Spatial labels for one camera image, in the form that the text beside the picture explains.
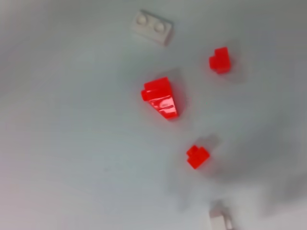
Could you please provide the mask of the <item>red wedge toy brick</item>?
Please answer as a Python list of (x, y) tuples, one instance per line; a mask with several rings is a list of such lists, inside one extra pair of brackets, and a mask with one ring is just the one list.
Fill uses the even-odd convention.
[(179, 116), (168, 77), (145, 83), (141, 96), (165, 119), (175, 119)]

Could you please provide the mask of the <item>small red toy brick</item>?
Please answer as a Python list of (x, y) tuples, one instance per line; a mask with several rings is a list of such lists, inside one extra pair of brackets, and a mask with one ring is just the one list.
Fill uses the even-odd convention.
[(214, 55), (209, 57), (210, 69), (218, 74), (228, 73), (231, 69), (231, 60), (227, 47), (214, 50)]
[(187, 151), (187, 156), (187, 162), (196, 170), (210, 158), (210, 153), (204, 147), (193, 145)]

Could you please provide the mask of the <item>long white toy brick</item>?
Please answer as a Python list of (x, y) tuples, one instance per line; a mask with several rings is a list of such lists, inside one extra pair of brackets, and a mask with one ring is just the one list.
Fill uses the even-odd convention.
[(235, 230), (231, 212), (222, 201), (213, 202), (209, 211), (210, 230)]

